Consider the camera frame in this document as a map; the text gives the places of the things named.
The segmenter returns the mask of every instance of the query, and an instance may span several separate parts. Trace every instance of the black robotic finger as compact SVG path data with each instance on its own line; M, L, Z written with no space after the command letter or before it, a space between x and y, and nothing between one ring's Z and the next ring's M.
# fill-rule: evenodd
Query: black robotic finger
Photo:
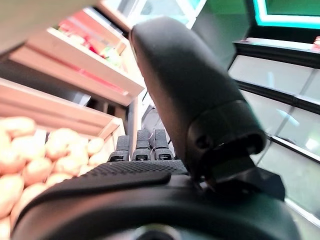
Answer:
M129 161L129 136L119 136L116 149L110 154L108 162Z

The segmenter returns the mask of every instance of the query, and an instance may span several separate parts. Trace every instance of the potato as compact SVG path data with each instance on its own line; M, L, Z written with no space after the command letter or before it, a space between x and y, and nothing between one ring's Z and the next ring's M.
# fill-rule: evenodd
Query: potato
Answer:
M19 174L7 174L0 178L0 219L11 212L24 189L24 179Z
M12 140L11 146L27 163L43 158L46 154L45 143L36 140L33 136L16 137Z
M7 149L11 146L11 137L2 128L0 128L0 150Z
M65 144L77 142L79 138L79 134L70 128L59 128L55 131L52 131L48 136L49 140L61 141Z
M43 182L52 171L52 162L48 158L38 158L28 163L22 171L26 186Z
M78 177L94 169L94 166L82 165Z
M67 144L59 140L48 140L45 144L45 155L52 161L56 161L67 155Z
M0 150L1 174L15 174L20 172L26 164L26 159L11 148Z
M105 141L101 137L93 138L87 144L87 152L89 156L100 152L103 148Z
M14 116L1 119L0 128L4 129L11 138L16 138L33 135L36 131L36 123L29 117Z
M59 158L55 163L53 171L55 173L65 173L77 176L80 172L80 167L80 162L70 155Z
M0 239L9 240L11 233L10 217L5 217L0 220Z
M72 143L67 148L69 156L77 160L80 165L87 165L89 161L86 145L83 143Z
M48 187L52 187L55 184L59 184L66 179L71 179L73 176L64 172L55 172L52 173L48 179L46 180L45 184Z
M31 202L31 200L33 200L47 188L48 186L46 184L38 182L26 187L23 190L20 200L14 205L10 214L10 221L12 226L16 223L16 220L24 207L27 206L28 203Z
M98 166L108 161L109 155L105 151L100 151L89 158L90 166Z

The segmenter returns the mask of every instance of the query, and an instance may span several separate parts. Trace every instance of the wooden crate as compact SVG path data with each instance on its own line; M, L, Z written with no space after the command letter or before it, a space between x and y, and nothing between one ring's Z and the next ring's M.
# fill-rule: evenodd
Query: wooden crate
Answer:
M128 106L145 88L129 41L89 10L79 11L72 18L115 46L124 69L113 66L54 28L32 35L8 58L88 93ZM73 24L68 18L65 21Z
M70 128L106 139L123 121L115 116L0 78L0 117L32 118L48 132Z

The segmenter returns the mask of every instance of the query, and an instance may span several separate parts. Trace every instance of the black frame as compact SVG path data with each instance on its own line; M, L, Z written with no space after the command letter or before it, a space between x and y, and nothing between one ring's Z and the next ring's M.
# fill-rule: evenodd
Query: black frame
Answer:
M273 39L312 44L316 37L320 36L319 29L282 26L259 26L256 21L255 6L253 0L245 0L245 5L251 25L247 33L247 38Z
M235 41L237 55L320 69L320 52Z

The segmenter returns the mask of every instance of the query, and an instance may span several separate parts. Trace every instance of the grocery item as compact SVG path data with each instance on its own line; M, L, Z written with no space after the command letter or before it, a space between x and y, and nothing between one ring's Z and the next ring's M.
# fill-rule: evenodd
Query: grocery item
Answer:
M9 240L11 233L10 217L0 219L0 239Z
M54 172L45 181L45 184L49 187L52 187L55 184L59 184L66 179L71 179L73 176L64 172Z
M48 158L38 158L30 163L22 171L26 186L43 182L52 170L52 162Z
M98 166L108 161L109 155L105 151L100 151L89 158L90 166Z
M0 240L10 239L19 214L32 199L105 163L114 151L112 135L88 142L76 131L60 128L45 142L46 131L36 129L28 117L0 119Z
M65 144L77 142L79 138L79 134L70 128L59 128L52 131L48 136L49 140L57 140Z
M10 135L2 128L0 128L0 150L7 149L11 146Z
M54 166L55 173L65 173L72 176L77 176L80 172L80 162L72 156L64 156L59 158Z
M26 159L20 157L12 148L0 149L0 173L14 174L20 172L26 164Z
M11 146L27 163L46 155L45 143L39 142L33 136L16 137L12 140Z
M70 144L67 148L68 155L78 161L80 165L88 164L89 157L86 145L84 145L83 143L73 143Z
M83 175L83 174L86 174L87 172L91 171L94 168L95 168L94 166L82 165L80 167L80 172L78 174L78 177Z
M24 116L14 116L0 119L0 128L4 129L11 138L33 135L36 123L33 119Z
M60 141L58 139L48 140L45 143L45 155L52 161L56 161L59 158L62 158L67 155L67 146L68 145L65 142Z
M89 156L101 151L105 144L105 141L101 137L93 138L87 144L87 152Z
M23 190L19 201L14 205L14 207L12 208L11 214L10 214L10 220L11 220L12 226L15 224L17 217L19 216L22 209L28 203L30 203L32 199L34 199L36 196L41 194L47 188L48 188L48 186L46 184L38 182L38 183L35 183L35 184L32 184L32 185L26 187Z
M24 179L19 174L0 177L0 219L8 216L24 189Z

